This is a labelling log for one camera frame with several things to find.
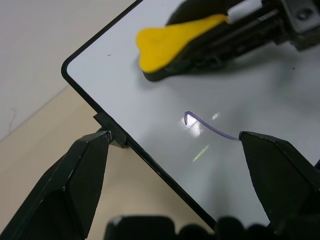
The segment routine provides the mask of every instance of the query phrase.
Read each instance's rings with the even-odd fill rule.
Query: yellow plastic pry tool
[[[200,20],[142,29],[137,34],[136,45],[140,51],[139,66],[144,75],[150,81],[160,80],[157,75],[192,40],[222,23],[228,23],[227,17],[215,14]]]

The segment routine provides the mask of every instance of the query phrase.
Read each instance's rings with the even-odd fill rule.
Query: white wall
[[[67,86],[63,61],[132,2],[0,1],[0,142]]]

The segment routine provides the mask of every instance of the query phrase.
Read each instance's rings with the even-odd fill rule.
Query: black machine
[[[239,0],[187,0],[168,24],[222,13]],[[172,62],[163,76],[216,68],[268,42],[290,41],[297,50],[320,41],[320,2],[264,0],[263,7],[232,25],[214,28],[212,38]],[[102,128],[78,139],[35,185],[0,235],[0,240],[84,240],[101,195],[108,147],[128,136],[104,113]],[[245,229],[232,217],[219,219],[209,234],[196,225],[175,233],[166,217],[122,217],[111,221],[106,240],[313,240],[320,239],[320,164],[312,166],[289,142],[242,131],[239,134],[255,192],[270,220]]]
[[[187,0],[167,26],[228,15],[242,0]],[[218,70],[231,60],[268,43],[290,42],[298,51],[320,43],[319,0],[262,0],[262,7],[238,21],[226,22],[189,42],[165,67],[144,72],[149,81],[169,76]]]

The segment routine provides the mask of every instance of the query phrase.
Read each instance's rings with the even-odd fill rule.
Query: beige table surface
[[[67,87],[0,143],[0,231],[42,174],[81,136],[95,132],[95,112]],[[100,202],[88,239],[103,239],[119,215],[170,216],[179,229],[200,217],[138,156],[110,146]]]

